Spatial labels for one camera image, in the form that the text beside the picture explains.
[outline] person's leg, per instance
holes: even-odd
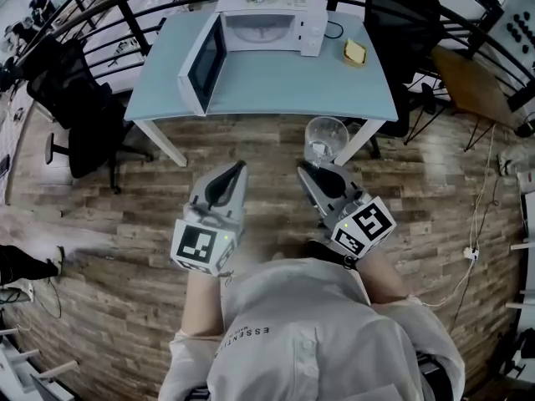
[[[51,261],[32,258],[16,246],[0,246],[0,283],[2,285],[25,278],[35,281],[56,277],[58,268]]]

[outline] white jacket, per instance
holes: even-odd
[[[264,264],[232,281],[223,316],[223,338],[176,334],[160,401],[434,400],[417,352],[461,399],[464,363],[438,318],[414,297],[370,307],[341,266]]]

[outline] black office chair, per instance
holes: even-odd
[[[423,104],[433,111],[435,101],[431,88],[411,102],[407,87],[416,70],[425,62],[431,50],[444,37],[441,24],[441,4],[438,0],[366,0],[364,25],[379,56],[390,87],[397,122],[386,122],[379,132],[393,137],[404,137],[409,132],[410,112]],[[348,119],[346,124],[362,119]],[[380,157],[377,140],[372,157]]]
[[[116,152],[136,153],[148,161],[152,155],[122,144],[133,123],[124,124],[125,107],[113,97],[110,86],[94,80],[81,44],[69,40],[56,57],[27,87],[32,98],[64,129],[70,129],[68,149],[55,145],[53,134],[48,137],[45,161],[50,164],[54,152],[68,155],[74,178],[81,178],[108,161],[110,187],[119,194],[121,190],[115,183]]]

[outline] wood-grain floor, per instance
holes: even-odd
[[[39,348],[38,365],[44,368],[79,361],[79,373],[66,373],[60,380],[82,399],[155,400],[169,366],[168,342],[181,320],[186,274],[169,254],[174,220],[192,182],[216,165],[245,160],[250,178],[240,257],[291,251],[317,234],[316,211],[295,173],[309,120],[242,115],[158,123],[185,152],[187,168],[176,166],[134,129],[128,142],[153,150],[156,160],[125,156],[120,166],[123,194],[112,195],[105,167],[72,180],[62,156],[56,155],[51,166],[44,164],[48,133],[56,132],[61,145],[66,136],[33,111],[13,177],[13,206],[0,210],[0,242],[42,259],[63,245],[68,256],[58,282],[61,319],[37,303],[4,308],[8,324],[32,327],[17,336],[20,346]],[[398,221],[385,249],[425,302],[437,303],[451,294],[469,265],[461,253],[468,245],[490,144],[489,135],[463,152],[473,126],[468,116],[440,117],[407,146],[379,138],[382,159],[371,160],[361,150],[346,165],[357,182],[381,196]],[[497,178],[496,153],[516,141],[511,132],[496,129],[483,205]],[[484,377],[497,334],[514,316],[504,304],[516,294],[519,279],[519,255],[508,248],[522,238],[515,178],[498,181],[497,199],[499,206],[489,208],[480,259],[451,331],[466,361],[468,387]],[[26,211],[31,205],[45,211]],[[61,210],[64,216],[46,210]],[[448,329],[464,287],[436,309]],[[56,313],[51,286],[38,282],[36,289],[44,306]]]

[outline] microwave window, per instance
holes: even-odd
[[[202,88],[202,93],[207,94],[210,90],[211,80],[209,79],[211,68],[217,58],[217,44],[214,36],[206,42],[206,47],[203,50],[202,56],[199,58],[199,64],[195,68],[195,78],[199,86]]]
[[[234,15],[227,28],[247,43],[272,43],[292,31],[293,15]]]

